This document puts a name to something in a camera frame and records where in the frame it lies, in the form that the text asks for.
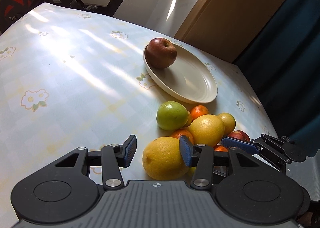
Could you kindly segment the yellow-green round fruit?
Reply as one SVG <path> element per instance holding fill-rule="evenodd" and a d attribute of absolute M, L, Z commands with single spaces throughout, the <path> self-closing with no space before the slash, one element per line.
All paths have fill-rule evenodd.
<path fill-rule="evenodd" d="M 218 114 L 218 117 L 223 121 L 223 123 L 225 125 L 224 136 L 227 136 L 235 129 L 236 120 L 233 117 L 233 115 L 231 115 L 227 112 L 223 112 L 223 113 Z"/>

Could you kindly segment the large yellow orange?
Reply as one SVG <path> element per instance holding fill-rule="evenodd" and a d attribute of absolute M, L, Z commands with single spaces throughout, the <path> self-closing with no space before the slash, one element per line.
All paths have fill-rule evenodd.
<path fill-rule="evenodd" d="M 208 114 L 195 119 L 187 130 L 192 134 L 195 145 L 202 143 L 214 147 L 223 138 L 225 125 L 219 117 Z"/>
<path fill-rule="evenodd" d="M 180 153 L 179 139 L 161 137 L 151 141 L 143 151 L 143 167 L 155 180 L 175 180 L 188 171 Z"/>

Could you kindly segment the small tangerine low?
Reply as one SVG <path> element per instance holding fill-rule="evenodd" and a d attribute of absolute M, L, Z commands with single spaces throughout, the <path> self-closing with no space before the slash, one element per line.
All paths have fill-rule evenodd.
<path fill-rule="evenodd" d="M 222 145 L 216 145 L 214 147 L 214 151 L 217 151 L 217 152 L 228 152 L 228 148 L 222 146 Z"/>

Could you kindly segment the small red apple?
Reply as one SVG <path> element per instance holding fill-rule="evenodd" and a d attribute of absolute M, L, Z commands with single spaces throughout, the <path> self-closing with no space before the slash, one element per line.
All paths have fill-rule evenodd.
<path fill-rule="evenodd" d="M 250 142 L 249 136 L 242 130 L 235 130 L 228 134 L 228 137 L 235 138 L 241 141 Z"/>

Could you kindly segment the small tangerine front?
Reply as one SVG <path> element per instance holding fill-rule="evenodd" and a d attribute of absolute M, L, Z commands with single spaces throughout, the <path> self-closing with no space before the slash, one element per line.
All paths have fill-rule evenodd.
<path fill-rule="evenodd" d="M 172 134 L 171 134 L 171 137 L 172 138 L 176 138 L 176 139 L 179 139 L 181 136 L 186 136 L 188 138 L 188 140 L 194 144 L 194 138 L 192 136 L 192 134 L 188 131 L 188 130 L 185 130 L 185 129 L 178 129 L 178 130 L 175 130 Z"/>

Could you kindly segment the small tangerine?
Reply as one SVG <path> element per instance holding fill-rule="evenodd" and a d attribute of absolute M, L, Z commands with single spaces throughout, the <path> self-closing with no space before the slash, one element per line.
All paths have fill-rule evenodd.
<path fill-rule="evenodd" d="M 194 121 L 200 116 L 209 114 L 209 110 L 204 105 L 197 105 L 191 109 L 190 114 Z"/>
<path fill-rule="evenodd" d="M 179 139 L 181 136 L 186 136 L 188 138 L 188 140 L 194 144 L 194 138 L 192 136 L 192 134 L 188 131 L 188 130 L 185 130 L 185 129 L 178 129 L 178 130 L 175 130 L 172 134 L 171 134 L 171 137 L 172 138 L 176 138 L 176 139 Z"/>

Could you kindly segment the green apple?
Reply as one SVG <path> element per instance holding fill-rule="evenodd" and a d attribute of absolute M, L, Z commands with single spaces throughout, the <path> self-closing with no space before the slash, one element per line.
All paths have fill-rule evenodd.
<path fill-rule="evenodd" d="M 161 104 L 157 110 L 157 125 L 167 131 L 178 130 L 187 123 L 189 114 L 187 109 L 175 101 Z"/>

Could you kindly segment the cream round plate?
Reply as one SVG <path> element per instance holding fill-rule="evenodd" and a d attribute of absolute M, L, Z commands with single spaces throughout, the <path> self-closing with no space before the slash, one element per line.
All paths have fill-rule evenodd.
<path fill-rule="evenodd" d="M 207 104 L 217 97 L 218 89 L 215 78 L 195 55 L 185 48 L 174 44 L 177 58 L 169 67 L 156 69 L 146 60 L 146 71 L 152 80 L 172 97 L 190 104 Z"/>

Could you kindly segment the floral plastic tablecloth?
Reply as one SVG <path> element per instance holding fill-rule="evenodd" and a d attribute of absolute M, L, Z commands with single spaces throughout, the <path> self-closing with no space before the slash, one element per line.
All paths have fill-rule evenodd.
<path fill-rule="evenodd" d="M 157 182 L 142 166 L 145 146 L 163 134 L 159 105 L 171 99 L 143 62 L 155 31 L 98 14 L 42 4 L 1 35 L 1 227 L 18 221 L 18 182 L 65 154 L 137 137 L 122 169 L 129 185 L 105 192 L 65 227 L 242 227 L 206 192 Z"/>

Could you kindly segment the dark teal curtain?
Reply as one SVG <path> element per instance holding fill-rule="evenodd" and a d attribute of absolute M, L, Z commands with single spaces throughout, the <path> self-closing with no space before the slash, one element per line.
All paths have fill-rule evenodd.
<path fill-rule="evenodd" d="M 276 133 L 319 151 L 319 0 L 285 0 L 236 58 Z"/>

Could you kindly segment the dark red apple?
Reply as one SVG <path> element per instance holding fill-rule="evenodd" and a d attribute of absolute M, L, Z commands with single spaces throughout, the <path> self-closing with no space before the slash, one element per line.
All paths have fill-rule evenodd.
<path fill-rule="evenodd" d="M 166 69 L 177 58 L 176 47 L 165 38 L 152 39 L 145 50 L 146 61 L 157 69 Z"/>

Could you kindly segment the wooden wardrobe panel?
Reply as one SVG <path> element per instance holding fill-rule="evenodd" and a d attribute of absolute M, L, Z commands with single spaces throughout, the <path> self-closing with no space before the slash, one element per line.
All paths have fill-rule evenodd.
<path fill-rule="evenodd" d="M 285 0 L 198 0 L 175 38 L 232 62 Z"/>

